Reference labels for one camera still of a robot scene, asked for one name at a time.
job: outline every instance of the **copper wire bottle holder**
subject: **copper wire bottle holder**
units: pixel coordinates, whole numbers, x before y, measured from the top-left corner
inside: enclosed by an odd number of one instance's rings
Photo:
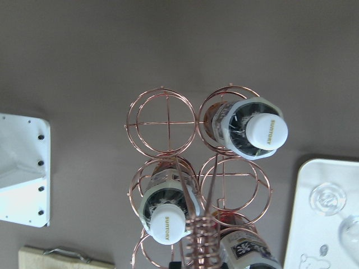
[[[220,225],[215,225],[215,223],[224,225],[228,229],[247,229],[252,233],[256,234],[256,229],[254,223],[257,222],[261,217],[266,213],[270,200],[272,189],[270,187],[270,183],[266,174],[262,171],[262,169],[253,163],[252,161],[248,161],[243,159],[242,157],[238,157],[233,151],[226,149],[223,145],[219,145],[210,138],[206,132],[204,131],[204,113],[205,109],[215,103],[215,99],[219,99],[219,101],[224,101],[227,98],[234,98],[234,100],[243,100],[251,97],[259,96],[255,91],[248,89],[242,86],[233,86],[230,84],[227,87],[222,87],[219,90],[213,92],[209,95],[205,101],[201,104],[199,113],[196,115],[193,106],[191,103],[185,98],[183,95],[170,90],[165,89],[164,87],[153,89],[142,93],[131,105],[130,109],[127,113],[126,125],[125,129],[127,131],[128,138],[132,145],[135,147],[137,151],[142,153],[145,156],[151,157],[149,161],[147,161],[135,174],[133,177],[129,190],[128,197],[130,199],[130,204],[134,213],[139,216],[137,205],[134,201],[134,191],[137,190],[139,192],[140,197],[144,195],[144,188],[141,185],[144,179],[150,179],[151,173],[147,173],[146,170],[150,167],[155,167],[156,164],[163,161],[163,159],[173,160],[171,158],[175,157],[177,170],[179,171],[180,181],[182,186],[185,186],[185,181],[182,178],[181,165],[186,164],[186,166],[190,167],[192,175],[190,175],[191,179],[196,182],[196,190],[195,194],[200,200],[200,204],[204,210],[204,214],[201,216],[194,215],[194,209],[188,208],[190,214],[189,219],[186,221],[187,228],[191,231],[191,233],[187,236],[186,239],[182,239],[179,241],[179,251],[181,254],[182,266],[185,269],[218,269],[221,267],[220,258],[219,258],[219,241],[221,233],[219,231]],[[166,108],[167,108],[167,120],[165,121],[141,121],[141,113],[145,106],[150,104],[150,102],[157,98],[165,98],[166,100]],[[171,120],[170,113],[170,105],[171,98],[176,98],[183,102],[189,109],[192,120],[184,120],[184,121],[174,121]],[[173,149],[171,143],[171,126],[174,124],[189,124],[193,126],[193,132],[190,134],[188,140],[180,147]],[[165,134],[168,143],[166,145],[166,149],[158,149],[144,139],[141,133],[141,127],[146,125],[165,125],[167,126],[167,133]],[[199,172],[196,175],[192,165],[180,157],[179,154],[183,153],[192,143],[195,137],[195,133],[198,132],[203,143],[212,151],[216,152],[214,157],[208,159],[205,162]],[[235,171],[235,172],[227,172],[226,167],[229,162],[239,162],[245,163],[250,168],[249,171]],[[235,208],[229,208],[226,204],[228,199],[226,190],[225,190],[225,182],[226,177],[236,177],[238,180],[241,178],[251,178],[255,181],[255,189],[251,196],[251,198],[246,201],[242,205],[238,205]],[[208,179],[211,178],[209,194],[204,195],[204,188],[207,185]],[[212,203],[212,192],[214,189],[215,182],[221,181],[222,188],[222,196],[221,198],[217,198]],[[261,212],[252,218],[246,217],[242,214],[242,210],[247,208],[258,196],[259,187],[263,186],[266,188],[267,199],[266,203],[261,210]],[[189,195],[187,188],[183,188],[184,195],[186,198],[186,202],[188,202]],[[240,216],[243,220],[241,225],[232,225],[225,222],[220,221],[219,217],[215,217],[214,214],[211,213],[211,210],[219,212],[231,212]],[[151,258],[144,247],[144,241],[146,241],[150,237],[149,234],[145,231],[145,229],[141,232],[141,237],[139,242],[134,247],[134,251],[132,254],[132,268],[136,268],[136,255],[141,249],[143,256],[155,267],[160,269],[168,269],[167,266],[160,265],[158,262],[154,261]],[[168,246],[171,248],[171,261],[174,260],[175,247],[174,245]],[[184,249],[190,249],[190,253],[184,253]]]

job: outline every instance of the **gray table surface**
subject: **gray table surface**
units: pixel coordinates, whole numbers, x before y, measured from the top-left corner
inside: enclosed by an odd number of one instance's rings
[[[166,85],[198,109],[233,82],[282,108],[289,139],[258,164],[273,200],[257,228],[284,261],[296,174],[316,156],[357,160],[357,1],[1,1],[0,111],[50,121],[48,228],[0,222],[0,268],[23,245],[67,245],[130,268],[141,224],[126,192],[147,158],[123,128],[130,102]],[[196,169],[211,155],[196,138]]]

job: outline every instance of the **white bottle cap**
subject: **white bottle cap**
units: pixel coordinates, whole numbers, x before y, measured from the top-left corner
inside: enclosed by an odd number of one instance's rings
[[[262,113],[248,121],[246,136],[250,144],[259,149],[276,150],[287,140],[288,127],[280,116]]]
[[[158,243],[172,245],[185,236],[185,213],[176,205],[158,206],[151,216],[150,233]]]

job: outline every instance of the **bottle rack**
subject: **bottle rack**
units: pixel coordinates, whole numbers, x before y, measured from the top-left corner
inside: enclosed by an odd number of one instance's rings
[[[142,153],[143,155],[150,157],[151,159],[147,161],[135,174],[133,177],[129,190],[128,197],[130,204],[134,213],[139,216],[137,211],[138,206],[134,199],[134,194],[137,196],[143,197],[144,187],[142,186],[145,179],[151,178],[151,172],[154,167],[163,159],[169,159],[176,157],[177,159],[177,170],[180,171],[180,163],[185,162],[192,170],[192,177],[194,178],[196,185],[195,194],[197,195],[203,214],[201,216],[195,216],[190,214],[190,219],[187,222],[187,228],[190,232],[189,236],[180,240],[176,245],[179,247],[179,253],[181,256],[182,268],[193,268],[193,269],[216,269],[221,268],[221,261],[219,258],[219,239],[220,234],[219,227],[221,224],[227,227],[228,229],[249,229],[252,233],[256,233],[254,223],[261,219],[266,213],[270,200],[272,189],[268,177],[263,172],[263,170],[252,161],[245,160],[242,157],[237,156],[233,151],[226,149],[225,147],[218,145],[216,141],[212,140],[204,131],[204,113],[208,107],[213,105],[218,101],[237,101],[243,100],[251,97],[259,96],[255,91],[241,86],[229,86],[222,87],[221,89],[213,92],[209,95],[205,101],[201,104],[198,114],[195,113],[195,110],[191,103],[183,95],[170,90],[160,87],[157,89],[149,90],[143,92],[131,105],[127,113],[125,129],[127,131],[128,138],[135,149]],[[179,101],[187,114],[190,115],[186,120],[172,119],[170,113],[170,106],[173,103],[173,99]],[[165,118],[159,117],[162,120],[158,121],[149,121],[142,120],[141,116],[145,114],[146,107],[154,103],[154,101],[164,101],[165,109],[167,111]],[[165,146],[161,148],[157,145],[152,145],[145,137],[143,133],[143,126],[158,126],[165,127],[162,128],[164,133],[162,137],[165,137]],[[174,146],[173,144],[173,128],[175,126],[186,126],[188,130],[188,136],[183,140],[183,143],[180,145]],[[192,165],[180,157],[179,154],[183,153],[193,142],[195,134],[198,133],[203,143],[213,152],[215,156],[210,157],[201,167],[199,173],[195,172],[195,169]],[[253,193],[243,204],[238,205],[228,204],[228,196],[230,193],[227,193],[226,190],[226,181],[227,178],[233,178],[238,181],[238,184],[245,180],[253,181]],[[222,191],[220,195],[215,199],[213,196],[213,185],[220,182],[220,188]],[[254,203],[259,196],[263,196],[263,193],[266,195],[266,199],[263,202],[263,206],[260,210],[257,209],[256,213],[247,217],[243,214],[244,210],[248,210],[250,204]],[[184,190],[186,201],[189,201],[186,197],[188,196],[188,191]],[[241,225],[231,225],[220,221],[215,217],[216,211],[220,212],[234,212],[243,219],[243,224]],[[140,235],[140,240],[134,247],[132,254],[132,268],[136,268],[136,256],[141,250],[142,255],[156,268],[168,269],[167,265],[160,265],[159,262],[155,261],[154,258],[148,255],[144,247],[144,242],[150,237],[149,234],[143,229]],[[171,252],[171,261],[174,261],[175,257],[175,245],[168,246],[169,251]]]

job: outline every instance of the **beverage bottle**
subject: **beverage bottle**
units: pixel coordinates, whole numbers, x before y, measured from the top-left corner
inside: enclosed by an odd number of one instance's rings
[[[178,159],[178,162],[191,202],[199,215],[195,176],[185,161]],[[179,175],[174,158],[161,161],[153,171],[139,207],[145,230],[164,245],[174,244],[187,235],[188,208]]]
[[[243,218],[232,212],[221,212],[222,222],[243,224]],[[242,228],[220,227],[220,256],[222,268],[228,269],[282,269],[271,255],[268,245],[261,239],[254,225]]]
[[[282,111],[264,98],[219,102],[204,115],[209,137],[248,160],[272,156],[288,137]]]

